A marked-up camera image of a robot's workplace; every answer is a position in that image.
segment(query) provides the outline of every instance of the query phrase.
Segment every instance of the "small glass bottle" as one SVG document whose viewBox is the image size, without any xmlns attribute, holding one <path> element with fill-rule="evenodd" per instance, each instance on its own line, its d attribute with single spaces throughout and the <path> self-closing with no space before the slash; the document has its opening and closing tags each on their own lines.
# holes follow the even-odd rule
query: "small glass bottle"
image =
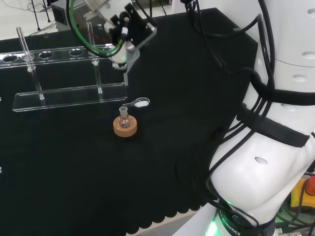
<svg viewBox="0 0 315 236">
<path fill-rule="evenodd" d="M 128 128 L 132 126 L 132 118 L 128 115 L 128 108 L 123 106 L 119 108 L 120 117 L 118 118 L 118 126 L 120 128 Z"/>
</svg>

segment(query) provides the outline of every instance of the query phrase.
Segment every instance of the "black cable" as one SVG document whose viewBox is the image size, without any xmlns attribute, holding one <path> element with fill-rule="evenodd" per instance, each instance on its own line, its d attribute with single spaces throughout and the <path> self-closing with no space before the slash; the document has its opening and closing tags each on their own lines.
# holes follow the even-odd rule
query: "black cable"
<svg viewBox="0 0 315 236">
<path fill-rule="evenodd" d="M 164 9 L 164 7 L 163 7 L 162 2 L 161 2 L 161 1 L 159 1 L 159 3 L 160 3 L 160 5 L 161 5 L 161 7 L 162 7 L 162 9 L 163 9 L 163 11 L 164 11 L 164 14 L 167 16 L 166 11 L 165 11 L 165 9 Z"/>
<path fill-rule="evenodd" d="M 83 45 L 83 47 L 85 47 L 85 49 L 88 50 L 89 52 L 99 56 L 100 58 L 110 58 L 110 57 L 116 55 L 120 51 L 120 49 L 123 47 L 124 42 L 119 46 L 119 48 L 114 53 L 112 53 L 112 54 L 110 54 L 108 56 L 104 56 L 104 55 L 102 55 L 102 54 L 100 54 L 98 52 L 95 52 L 95 51 L 91 50 L 88 46 L 85 45 L 85 43 L 81 40 L 81 38 L 74 31 L 74 28 L 73 28 L 73 25 L 72 25 L 72 22 L 71 22 L 71 18 L 70 18 L 70 7 L 69 7 L 69 4 L 70 4 L 70 0 L 66 0 L 66 4 L 65 4 L 66 10 L 65 11 L 66 11 L 66 15 L 67 15 L 67 20 L 69 22 L 69 26 L 71 28 L 72 33 L 74 34 L 76 39 Z"/>
<path fill-rule="evenodd" d="M 264 16 L 264 21 L 266 24 L 266 31 L 268 35 L 269 50 L 270 50 L 270 65 L 271 65 L 272 71 L 275 71 L 275 63 L 276 63 L 275 40 L 272 33 L 269 12 L 268 12 L 268 8 L 266 6 L 265 0 L 258 0 L 258 2 L 259 2 L 262 14 Z"/>
<path fill-rule="evenodd" d="M 49 19 L 49 15 L 48 15 L 48 11 L 47 11 L 47 8 L 46 8 L 45 0 L 43 0 L 43 4 L 44 4 L 44 5 L 43 5 L 43 8 L 44 8 L 44 11 L 46 12 L 48 22 L 51 22 L 51 20 Z"/>
<path fill-rule="evenodd" d="M 268 55 L 268 50 L 267 50 L 267 43 L 266 43 L 266 37 L 265 37 L 265 32 L 264 32 L 264 27 L 263 27 L 262 16 L 259 14 L 256 19 L 258 22 L 261 50 L 262 50 L 262 54 L 264 57 L 264 62 L 265 62 L 266 70 L 267 70 L 267 74 L 268 74 L 268 85 L 269 85 L 271 90 L 274 90 L 275 89 L 275 82 L 274 82 L 273 74 L 274 74 L 274 68 L 275 68 L 275 61 L 271 62 L 271 59 L 270 59 L 270 62 L 269 62 L 269 55 Z M 270 110 L 271 104 L 272 104 L 272 102 L 267 102 L 267 105 L 266 105 L 266 108 L 262 114 L 262 117 L 267 116 L 267 113 Z M 222 143 L 225 143 L 228 140 L 230 140 L 231 138 L 235 137 L 237 134 L 242 132 L 245 128 L 246 128 L 246 126 L 242 125 L 241 127 L 239 127 L 239 129 L 234 131 L 232 134 L 226 136 L 223 139 Z"/>
<path fill-rule="evenodd" d="M 207 186 L 207 189 L 209 190 L 209 191 L 211 191 L 214 195 L 216 195 L 219 199 L 220 199 L 220 201 L 223 201 L 223 202 L 226 202 L 224 199 L 223 199 L 223 197 L 215 190 L 215 188 L 212 186 L 210 186 L 210 184 L 212 184 L 210 181 L 206 181 L 206 186 Z M 257 226 L 259 227 L 259 222 L 253 217 L 253 216 L 251 216 L 251 215 L 249 215 L 249 214 L 247 214 L 245 211 L 243 211 L 243 210 L 241 210 L 241 209 L 239 209 L 238 207 L 235 207 L 235 206 L 233 206 L 235 209 L 237 209 L 238 211 L 240 211 L 241 213 L 243 213 L 245 216 L 247 216 L 248 218 L 250 218 L 250 219 L 252 219 L 256 224 L 257 224 Z"/>
<path fill-rule="evenodd" d="M 306 188 L 306 184 L 309 182 L 309 178 L 307 180 L 304 181 L 303 186 L 302 186 L 302 190 L 301 190 L 301 195 L 300 195 L 300 202 L 299 202 L 299 207 L 296 211 L 295 216 L 289 221 L 289 224 L 294 223 L 294 221 L 299 217 L 299 214 L 301 212 L 302 209 L 302 204 L 303 204 L 303 197 L 304 197 L 304 192 L 305 192 L 305 188 Z"/>
<path fill-rule="evenodd" d="M 258 98 L 257 98 L 257 100 L 256 100 L 256 102 L 255 102 L 255 104 L 254 104 L 254 106 L 253 106 L 252 109 L 251 109 L 252 112 L 255 111 L 255 109 L 257 108 L 257 106 L 258 106 L 260 100 L 261 100 L 261 97 L 258 96 Z M 228 130 L 227 132 L 231 132 L 231 131 L 235 130 L 236 128 L 238 128 L 238 127 L 241 126 L 241 125 L 242 125 L 242 122 L 240 121 L 240 122 L 238 122 L 235 126 L 233 126 L 232 128 L 229 128 L 229 130 Z"/>
<path fill-rule="evenodd" d="M 143 9 L 142 5 L 139 3 L 138 0 L 134 0 L 135 3 L 138 5 L 138 7 L 140 8 L 140 10 L 143 12 L 143 14 L 147 17 L 147 19 L 149 20 L 149 22 L 156 27 L 158 25 L 158 23 L 155 21 L 155 19 L 153 19 L 152 17 L 150 17 L 147 12 Z"/>
<path fill-rule="evenodd" d="M 204 39 L 204 42 L 206 44 L 206 48 L 209 51 L 210 55 L 212 56 L 212 59 L 213 59 L 215 65 L 219 69 L 226 70 L 225 62 L 223 61 L 221 56 L 212 49 L 212 47 L 210 46 L 210 44 L 208 43 L 208 41 L 206 39 L 206 35 L 204 32 L 202 20 L 201 20 L 201 11 L 200 11 L 200 6 L 199 6 L 199 0 L 196 0 L 196 6 L 197 6 L 198 21 L 199 21 L 199 25 L 200 25 L 201 35 L 202 35 L 202 38 Z"/>
<path fill-rule="evenodd" d="M 277 215 L 277 218 L 281 219 L 283 222 L 280 223 L 283 224 L 283 223 L 286 223 L 286 225 L 294 225 L 294 226 L 297 226 L 297 227 L 304 227 L 304 228 L 307 228 L 309 227 L 308 225 L 301 225 L 301 224 L 297 224 L 297 223 L 290 223 L 288 220 L 284 219 L 282 216 L 280 215 Z"/>
<path fill-rule="evenodd" d="M 312 232 L 313 232 L 314 228 L 315 228 L 315 221 L 313 222 L 313 224 L 312 224 L 312 226 L 311 226 L 311 228 L 310 228 L 310 231 L 309 231 L 308 236 L 311 236 L 311 235 L 312 235 Z"/>
<path fill-rule="evenodd" d="M 31 8 L 30 8 L 30 4 L 31 4 L 31 2 L 28 4 L 28 11 L 30 11 L 30 12 L 34 12 L 34 11 L 32 11 L 31 10 Z M 38 4 L 36 4 L 35 6 L 34 6 L 34 8 L 36 7 L 36 6 L 38 6 L 38 5 L 42 5 L 42 7 L 44 8 L 44 5 L 43 4 L 41 4 L 41 3 L 38 3 Z"/>
<path fill-rule="evenodd" d="M 152 17 L 152 0 L 149 0 L 149 5 L 150 5 L 150 17 Z"/>
<path fill-rule="evenodd" d="M 233 38 L 233 37 L 241 36 L 246 31 L 251 29 L 256 23 L 257 23 L 257 18 L 255 18 L 248 26 L 244 27 L 243 29 L 236 30 L 234 32 L 226 33 L 226 34 L 214 34 L 214 33 L 205 32 L 205 36 L 210 39 L 226 39 L 226 38 Z M 200 32 L 200 29 L 198 29 L 196 25 L 194 25 L 194 28 L 197 32 Z"/>
<path fill-rule="evenodd" d="M 260 20 L 261 20 L 261 16 L 258 16 L 258 17 L 257 17 L 257 21 L 260 21 Z M 261 36 L 260 40 L 262 41 L 262 44 L 261 44 L 262 50 L 264 51 L 265 56 L 268 56 L 268 51 L 266 50 L 266 43 L 265 43 L 265 40 L 266 40 L 266 39 L 265 39 L 265 37 L 264 37 L 264 33 L 261 32 L 261 24 L 260 24 L 260 36 Z M 268 59 L 268 57 L 267 57 L 267 61 L 265 61 L 266 69 L 272 71 L 271 74 L 270 74 L 270 73 L 268 74 L 268 86 L 270 87 L 270 89 L 274 89 L 273 70 L 271 69 L 270 63 L 271 63 L 271 62 L 269 62 L 269 59 Z M 261 103 L 260 103 L 260 108 L 263 107 L 263 104 L 264 104 L 264 103 L 265 103 L 265 101 L 262 100 Z M 263 112 L 263 114 L 262 114 L 262 117 L 266 117 L 266 116 L 267 116 L 271 104 L 272 104 L 272 102 L 269 102 L 269 101 L 267 102 L 267 106 L 266 106 L 266 108 L 265 108 L 265 110 L 264 110 L 264 112 Z M 244 129 L 245 129 L 245 127 L 244 127 L 244 125 L 242 125 L 242 126 L 241 126 L 237 131 L 235 131 L 235 132 L 236 132 L 236 133 L 239 133 L 240 130 L 244 130 Z M 246 143 L 246 142 L 253 136 L 253 134 L 254 134 L 254 131 L 250 131 L 249 134 L 247 134 L 235 147 L 233 147 L 226 155 L 224 155 L 224 156 L 209 170 L 209 175 L 208 175 L 208 179 L 207 179 L 207 181 L 206 181 L 206 185 L 207 185 L 207 188 L 208 188 L 211 192 L 214 192 L 214 191 L 215 191 L 214 187 L 213 187 L 213 188 L 210 187 L 210 184 L 212 184 L 212 183 L 211 183 L 211 176 L 212 176 L 213 172 L 216 170 L 216 168 L 217 168 L 219 165 L 221 165 L 227 158 L 229 158 L 236 150 L 238 150 L 244 143 Z M 223 201 L 225 201 L 217 192 L 215 192 L 215 195 L 216 195 L 217 197 L 219 197 L 220 199 L 222 199 Z"/>
<path fill-rule="evenodd" d="M 56 21 L 56 20 L 53 20 L 52 23 L 51 23 L 49 26 L 46 26 L 45 28 L 43 28 L 43 29 L 41 29 L 41 30 L 38 30 L 38 31 L 36 31 L 36 32 L 34 32 L 34 33 L 31 33 L 29 36 L 36 35 L 36 34 L 42 32 L 42 31 L 45 31 L 45 30 L 47 30 L 47 29 L 49 29 L 49 28 L 55 26 L 55 25 L 56 25 L 55 21 Z"/>
<path fill-rule="evenodd" d="M 286 209 L 284 206 L 283 206 L 283 209 L 286 211 L 286 213 L 287 213 L 290 217 L 292 217 L 292 218 L 294 217 L 294 215 L 293 215 L 288 209 Z M 300 226 L 302 226 L 302 225 L 311 226 L 311 225 L 312 225 L 312 223 L 305 222 L 305 221 L 303 221 L 303 220 L 300 220 L 299 218 L 296 218 L 295 220 L 301 223 Z"/>
<path fill-rule="evenodd" d="M 210 199 L 211 197 L 210 197 L 210 196 L 207 196 L 208 192 L 206 192 L 206 191 L 202 192 L 201 189 L 203 189 L 203 188 L 197 187 L 194 178 L 192 178 L 192 184 L 193 184 L 193 186 L 195 187 L 195 189 L 199 192 L 200 196 L 206 196 L 206 199 L 205 199 L 205 200 L 206 200 L 210 205 L 214 206 L 215 208 L 221 210 L 221 211 L 224 212 L 224 213 L 238 216 L 240 219 L 243 219 L 243 220 L 247 223 L 247 225 L 248 225 L 250 228 L 253 228 L 253 225 L 249 222 L 249 220 L 246 219 L 246 218 L 245 218 L 243 215 L 241 215 L 240 213 L 235 212 L 235 211 L 233 211 L 233 210 L 231 210 L 231 209 L 227 209 L 227 208 L 223 207 L 222 205 L 220 205 L 219 203 L 217 203 L 217 202 L 215 202 L 215 201 L 209 201 L 209 199 Z"/>
</svg>

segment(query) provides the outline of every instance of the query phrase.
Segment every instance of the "clear acrylic stand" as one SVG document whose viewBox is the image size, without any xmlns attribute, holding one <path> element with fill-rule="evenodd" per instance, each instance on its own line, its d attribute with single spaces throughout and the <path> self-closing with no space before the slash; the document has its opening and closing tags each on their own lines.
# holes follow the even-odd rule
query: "clear acrylic stand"
<svg viewBox="0 0 315 236">
<path fill-rule="evenodd" d="M 94 45 L 95 43 L 92 25 L 89 22 L 87 22 L 87 29 L 90 43 Z M 18 27 L 16 30 L 19 35 L 23 52 L 0 54 L 0 69 L 27 66 L 27 72 L 31 74 L 36 91 L 17 93 L 13 103 L 13 111 L 22 112 L 109 101 L 120 101 L 127 98 L 126 85 L 124 82 L 114 84 L 101 83 L 99 60 L 103 60 L 103 58 L 89 54 L 89 52 L 84 47 L 29 51 L 22 29 Z M 101 45 L 97 47 L 111 48 L 113 46 Z M 59 88 L 52 90 L 41 89 L 36 72 L 37 65 L 75 62 L 82 60 L 91 61 L 91 66 L 94 67 L 96 85 L 74 88 Z"/>
</svg>

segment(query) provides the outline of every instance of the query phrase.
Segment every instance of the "cable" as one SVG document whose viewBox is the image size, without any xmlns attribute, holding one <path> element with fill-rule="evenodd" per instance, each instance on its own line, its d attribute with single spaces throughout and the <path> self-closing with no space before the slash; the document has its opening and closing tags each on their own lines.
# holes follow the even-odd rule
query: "cable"
<svg viewBox="0 0 315 236">
<path fill-rule="evenodd" d="M 285 210 L 286 213 L 287 213 L 290 217 L 292 217 L 292 218 L 294 217 L 294 215 L 293 215 L 288 209 L 286 209 L 285 207 L 282 207 L 282 209 Z M 303 220 L 300 220 L 299 218 L 297 218 L 296 221 L 302 223 L 302 225 L 306 225 L 306 226 L 311 226 L 311 225 L 312 225 L 312 223 L 305 222 L 305 221 L 303 221 Z"/>
<path fill-rule="evenodd" d="M 150 17 L 152 17 L 152 0 L 149 0 L 149 5 L 150 5 Z"/>
<path fill-rule="evenodd" d="M 34 33 L 31 33 L 29 36 L 36 35 L 36 34 L 42 32 L 42 31 L 47 30 L 48 28 L 51 28 L 51 27 L 55 26 L 56 23 L 54 23 L 54 22 L 55 22 L 55 20 L 53 20 L 52 23 L 51 23 L 49 26 L 46 26 L 45 28 L 43 28 L 43 29 L 41 29 L 41 30 L 38 30 L 38 31 L 36 31 L 36 32 L 34 32 Z"/>
<path fill-rule="evenodd" d="M 315 228 L 315 221 L 312 223 L 312 226 L 311 226 L 311 228 L 310 228 L 310 231 L 309 231 L 308 236 L 311 236 L 311 235 L 312 235 L 312 232 L 313 232 L 314 228 Z"/>
<path fill-rule="evenodd" d="M 259 37 L 260 37 L 260 44 L 261 44 L 261 50 L 262 50 L 262 54 L 263 54 L 263 58 L 264 58 L 264 62 L 266 65 L 266 70 L 267 70 L 267 74 L 268 74 L 268 85 L 270 86 L 271 90 L 275 89 L 275 82 L 274 82 L 274 78 L 273 78 L 273 73 L 274 73 L 274 68 L 275 68 L 275 61 L 273 61 L 273 64 L 271 64 L 271 60 L 269 62 L 269 56 L 268 56 L 268 51 L 267 51 L 267 43 L 266 43 L 266 37 L 265 37 L 265 33 L 264 33 L 264 28 L 263 28 L 263 21 L 262 21 L 262 16 L 261 14 L 259 14 L 257 16 L 257 22 L 258 22 L 258 29 L 259 29 Z M 259 77 L 259 75 L 254 72 L 254 70 L 250 69 L 249 70 L 252 74 L 254 74 L 256 77 Z M 264 113 L 262 114 L 262 117 L 266 117 L 267 113 L 270 110 L 272 102 L 268 102 L 265 108 Z M 230 140 L 231 138 L 235 137 L 237 134 L 239 134 L 240 132 L 242 132 L 244 129 L 246 128 L 245 125 L 242 125 L 241 127 L 239 127 L 236 131 L 234 131 L 232 134 L 226 136 L 222 143 L 227 142 L 228 140 Z"/>
<path fill-rule="evenodd" d="M 197 191 L 200 193 L 200 191 L 202 192 L 202 190 L 200 190 L 200 188 L 197 187 L 196 185 L 196 182 L 195 182 L 195 179 L 193 178 L 192 179 L 192 184 L 193 186 L 195 186 L 195 189 L 197 189 Z M 207 196 L 207 192 L 204 192 L 204 193 L 200 193 L 201 196 Z M 253 225 L 248 221 L 248 219 L 246 219 L 243 215 L 241 215 L 240 213 L 238 212 L 235 212 L 231 209 L 227 209 L 225 207 L 223 207 L 222 205 L 220 205 L 219 203 L 215 202 L 215 201 L 208 201 L 208 196 L 207 198 L 205 199 L 210 205 L 214 206 L 215 208 L 223 211 L 224 213 L 227 213 L 227 214 L 232 214 L 232 215 L 236 215 L 238 216 L 239 218 L 243 219 L 247 225 L 250 227 L 250 228 L 253 228 Z"/>
<path fill-rule="evenodd" d="M 201 31 L 201 35 L 202 38 L 204 39 L 205 45 L 207 50 L 209 51 L 210 55 L 212 56 L 212 59 L 214 61 L 214 64 L 219 68 L 219 69 L 223 69 L 226 70 L 226 64 L 223 61 L 223 59 L 221 58 L 220 54 L 216 53 L 212 47 L 210 46 L 210 44 L 208 43 L 206 36 L 205 36 L 205 32 L 203 29 L 203 25 L 202 25 L 202 21 L 201 21 L 201 11 L 200 11 L 200 6 L 199 6 L 199 0 L 196 0 L 196 6 L 197 6 L 197 13 L 198 13 L 198 21 L 199 21 L 199 25 L 200 25 L 200 31 Z"/>
<path fill-rule="evenodd" d="M 255 111 L 255 109 L 257 108 L 257 106 L 258 106 L 260 100 L 261 100 L 261 97 L 258 96 L 258 98 L 257 98 L 257 100 L 256 100 L 256 102 L 255 102 L 255 104 L 254 104 L 254 106 L 253 106 L 252 109 L 251 109 L 252 112 Z M 229 128 L 229 130 L 228 130 L 227 132 L 231 132 L 231 131 L 235 130 L 236 128 L 238 128 L 238 127 L 241 126 L 241 125 L 242 125 L 242 122 L 240 121 L 240 122 L 238 122 L 235 126 L 233 126 L 232 128 Z"/>
<path fill-rule="evenodd" d="M 315 176 L 315 174 L 313 174 L 313 173 L 305 173 L 304 175 L 305 176 Z"/>
<path fill-rule="evenodd" d="M 28 11 L 34 13 L 34 11 L 32 11 L 31 8 L 30 8 L 30 4 L 31 4 L 31 2 L 28 4 Z M 41 3 L 36 4 L 36 5 L 34 6 L 34 8 L 35 8 L 36 6 L 38 6 L 38 5 L 42 5 L 42 7 L 44 8 L 44 5 L 41 4 Z M 37 9 L 37 10 L 40 10 L 40 11 L 36 11 L 36 13 L 44 12 L 44 11 L 42 11 L 42 9 L 38 9 L 38 8 L 36 8 L 36 9 Z"/>
<path fill-rule="evenodd" d="M 165 11 L 165 9 L 164 9 L 164 7 L 163 7 L 162 2 L 161 2 L 161 1 L 159 1 L 159 3 L 160 3 L 160 5 L 161 5 L 161 7 L 162 7 L 162 9 L 163 9 L 163 11 L 164 11 L 164 14 L 167 16 L 166 11 Z"/>
<path fill-rule="evenodd" d="M 147 17 L 147 19 L 149 20 L 149 22 L 154 26 L 156 27 L 158 24 L 157 22 L 152 18 L 150 17 L 147 12 L 143 9 L 143 7 L 141 6 L 141 4 L 139 3 L 138 0 L 134 0 L 136 2 L 136 4 L 138 5 L 138 7 L 140 8 L 140 10 L 143 12 L 143 14 Z"/>
<path fill-rule="evenodd" d="M 256 23 L 257 23 L 257 18 L 255 18 L 248 26 L 244 27 L 243 29 L 240 29 L 231 33 L 214 34 L 214 33 L 205 32 L 205 35 L 210 39 L 225 39 L 225 38 L 237 37 L 237 36 L 243 35 L 246 31 L 251 29 Z M 198 29 L 196 25 L 194 25 L 194 28 L 197 32 L 200 32 L 200 29 Z"/>
<path fill-rule="evenodd" d="M 269 50 L 270 50 L 270 65 L 272 71 L 275 71 L 275 63 L 276 63 L 276 54 L 275 54 L 275 40 L 272 33 L 272 27 L 271 27 L 271 21 L 269 17 L 269 12 L 265 3 L 265 0 L 258 0 L 262 14 L 265 18 L 265 24 L 266 24 L 266 31 L 268 35 L 268 41 L 269 41 Z"/>
<path fill-rule="evenodd" d="M 79 42 L 91 53 L 101 57 L 101 58 L 109 58 L 117 54 L 120 49 L 122 48 L 124 41 L 119 40 L 118 45 L 110 50 L 101 50 L 93 45 L 91 45 L 80 33 L 79 29 L 77 28 L 76 24 L 74 24 L 74 13 L 73 13 L 73 6 L 74 6 L 74 0 L 66 0 L 66 15 L 67 20 L 69 22 L 69 26 L 73 32 L 73 34 L 76 36 L 76 38 L 79 40 Z"/>
<path fill-rule="evenodd" d="M 23 9 L 23 8 L 19 8 L 19 7 L 14 7 L 14 6 L 9 6 L 8 4 L 6 4 L 6 2 L 4 0 L 1 0 L 7 7 L 11 7 L 11 8 L 15 8 L 15 9 L 20 9 L 23 11 L 28 11 L 27 9 Z"/>
<path fill-rule="evenodd" d="M 310 179 L 307 179 L 304 181 L 303 186 L 302 186 L 302 190 L 301 190 L 301 195 L 300 195 L 300 202 L 299 202 L 299 207 L 296 211 L 295 216 L 288 222 L 288 225 L 293 225 L 294 221 L 297 220 L 301 209 L 302 209 L 302 203 L 303 203 L 303 197 L 304 197 L 304 192 L 305 192 L 305 188 L 306 188 L 306 184 L 309 182 Z"/>
<path fill-rule="evenodd" d="M 200 7 L 199 7 L 199 2 L 198 2 L 198 0 L 196 0 L 196 6 L 197 6 L 197 12 L 198 12 L 198 19 L 199 19 L 199 24 L 200 24 L 200 32 L 201 32 L 201 34 L 202 34 L 202 36 L 203 36 L 203 38 L 205 39 L 205 32 L 204 32 L 204 30 L 203 30 L 203 26 L 202 26 L 202 22 L 201 22 L 201 14 L 200 14 Z M 263 32 L 261 32 L 261 30 L 260 30 L 260 35 L 261 35 L 261 41 L 263 42 L 262 44 L 261 44 L 261 46 L 262 46 L 262 51 L 264 52 L 264 55 L 266 56 L 266 55 L 268 55 L 268 51 L 266 50 L 266 43 L 265 43 L 265 37 L 264 37 L 264 34 L 263 34 Z M 213 53 L 213 50 L 209 47 L 209 45 L 208 45 L 208 43 L 207 43 L 207 41 L 205 40 L 205 42 L 206 42 L 206 46 L 207 46 L 207 48 L 208 48 L 208 50 L 210 51 L 210 53 L 212 54 Z M 272 61 L 270 61 L 269 62 L 269 59 L 268 59 L 268 57 L 267 57 L 267 61 L 265 61 L 265 65 L 266 65 L 266 69 L 267 70 L 269 70 L 269 72 L 270 72 L 270 69 L 271 68 L 273 68 L 274 69 L 274 65 L 271 67 L 271 63 L 273 63 Z M 271 69 L 271 73 L 269 73 L 268 74 L 268 86 L 270 87 L 270 89 L 274 89 L 274 78 L 273 78 L 273 69 Z M 253 72 L 254 70 L 249 70 L 252 74 L 251 75 L 255 75 L 255 76 L 259 76 L 256 72 Z M 259 109 L 257 110 L 258 111 L 258 113 L 260 112 L 260 110 L 263 108 L 263 106 L 264 106 L 264 104 L 265 104 L 265 100 L 261 100 L 261 103 L 259 104 Z M 265 108 L 265 110 L 264 110 L 264 112 L 263 112 L 263 114 L 262 114 L 262 117 L 266 117 L 267 116 L 267 114 L 268 114 L 268 112 L 269 112 L 269 109 L 270 109 L 270 107 L 271 107 L 271 104 L 272 104 L 272 102 L 270 102 L 270 101 L 268 101 L 267 102 L 267 106 L 266 106 L 266 108 Z M 236 133 L 239 133 L 241 130 L 243 130 L 243 129 L 245 129 L 245 126 L 244 125 L 242 125 L 238 130 L 236 130 L 235 132 Z M 216 170 L 216 168 L 220 165 L 220 164 L 222 164 L 228 157 L 230 157 L 236 150 L 238 150 L 245 142 L 247 142 L 251 137 L 252 137 L 252 135 L 254 134 L 254 131 L 250 131 L 249 132 L 249 134 L 247 134 L 234 148 L 232 148 L 226 155 L 224 155 L 210 170 L 209 170 L 209 175 L 208 175 L 208 178 L 207 178 L 207 181 L 206 181 L 206 186 L 207 186 L 207 188 L 208 188 L 208 190 L 210 191 L 210 192 L 213 192 L 214 193 L 214 195 L 216 195 L 220 200 L 222 200 L 222 201 L 224 201 L 224 202 L 226 202 L 216 191 L 215 191 L 215 189 L 214 188 L 212 188 L 211 186 L 210 186 L 210 184 L 212 184 L 211 183 L 211 175 L 212 175 L 212 173 Z M 248 217 L 250 217 L 251 219 L 253 219 L 255 222 L 256 222 L 256 224 L 257 224 L 257 226 L 259 227 L 259 222 L 257 221 L 257 220 L 255 220 L 253 217 L 251 217 L 251 216 L 249 216 L 248 214 L 247 214 L 247 216 Z"/>
<path fill-rule="evenodd" d="M 288 220 L 286 220 L 286 219 L 284 219 L 282 216 L 280 216 L 280 215 L 277 215 L 277 218 L 279 218 L 279 219 L 281 219 L 283 222 L 281 222 L 281 224 L 282 223 L 286 223 L 287 225 L 294 225 L 294 226 L 297 226 L 297 227 L 304 227 L 304 228 L 307 228 L 307 227 L 309 227 L 309 226 L 307 226 L 307 225 L 301 225 L 301 224 L 297 224 L 297 223 L 290 223 L 289 224 L 289 221 Z"/>
</svg>

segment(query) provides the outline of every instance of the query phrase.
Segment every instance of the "green cable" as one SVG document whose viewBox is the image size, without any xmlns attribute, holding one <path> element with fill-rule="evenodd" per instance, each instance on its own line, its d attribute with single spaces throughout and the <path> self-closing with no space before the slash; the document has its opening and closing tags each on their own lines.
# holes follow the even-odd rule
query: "green cable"
<svg viewBox="0 0 315 236">
<path fill-rule="evenodd" d="M 74 12 L 73 12 L 73 6 L 74 6 L 74 1 L 75 0 L 70 0 L 70 18 L 71 18 L 71 22 L 69 22 L 70 24 L 72 24 L 73 28 L 74 28 L 74 31 L 76 32 L 76 34 L 78 35 L 78 37 L 85 43 L 85 45 L 87 47 L 89 47 L 91 50 L 95 51 L 95 52 L 98 52 L 100 54 L 103 54 L 104 56 L 107 56 L 109 53 L 112 53 L 114 51 L 116 51 L 117 49 L 119 49 L 119 47 L 121 46 L 121 44 L 123 43 L 122 40 L 119 40 L 117 46 L 115 48 L 112 48 L 110 50 L 101 50 L 101 49 L 98 49 L 96 47 L 94 47 L 92 44 L 90 44 L 83 36 L 82 34 L 80 33 L 78 27 L 76 24 L 73 24 L 73 22 L 75 22 L 75 19 L 74 19 Z"/>
</svg>

